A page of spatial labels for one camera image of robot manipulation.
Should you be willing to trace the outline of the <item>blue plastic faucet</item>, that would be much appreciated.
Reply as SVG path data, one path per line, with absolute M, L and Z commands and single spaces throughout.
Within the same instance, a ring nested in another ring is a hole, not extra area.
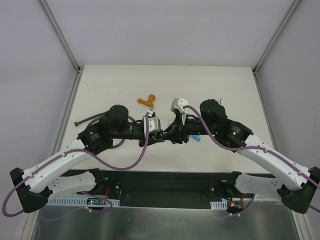
M 192 139 L 194 139 L 196 142 L 200 142 L 201 141 L 201 137 L 198 135 L 191 135 L 190 136 Z

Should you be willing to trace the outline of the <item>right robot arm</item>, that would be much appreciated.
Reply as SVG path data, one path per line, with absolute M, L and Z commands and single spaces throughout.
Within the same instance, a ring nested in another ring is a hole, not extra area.
M 225 108 L 214 99 L 203 101 L 199 110 L 182 98 L 171 104 L 174 121 L 161 136 L 176 144 L 190 135 L 208 135 L 222 149 L 237 153 L 272 174 L 272 178 L 238 173 L 225 184 L 230 197 L 255 194 L 280 200 L 290 210 L 305 214 L 320 188 L 320 169 L 308 168 L 285 157 L 255 135 L 251 129 L 227 117 Z

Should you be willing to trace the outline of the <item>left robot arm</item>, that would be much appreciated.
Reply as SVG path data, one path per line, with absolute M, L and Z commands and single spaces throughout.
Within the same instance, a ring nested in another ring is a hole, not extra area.
M 64 194 L 81 191 L 102 194 L 106 180 L 99 169 L 87 170 L 78 177 L 61 175 L 90 158 L 112 170 L 131 170 L 141 162 L 152 140 L 160 136 L 161 122 L 153 111 L 148 110 L 141 120 L 130 122 L 128 109 L 123 105 L 114 105 L 96 123 L 87 125 L 63 150 L 28 169 L 13 169 L 10 177 L 14 188 L 4 200 L 2 212 L 10 216 L 6 206 L 13 193 L 18 196 L 22 213 L 33 213 L 43 208 L 49 200 Z M 132 165 L 116 167 L 98 157 L 98 154 L 113 147 L 115 139 L 138 140 L 142 145 L 142 152 Z

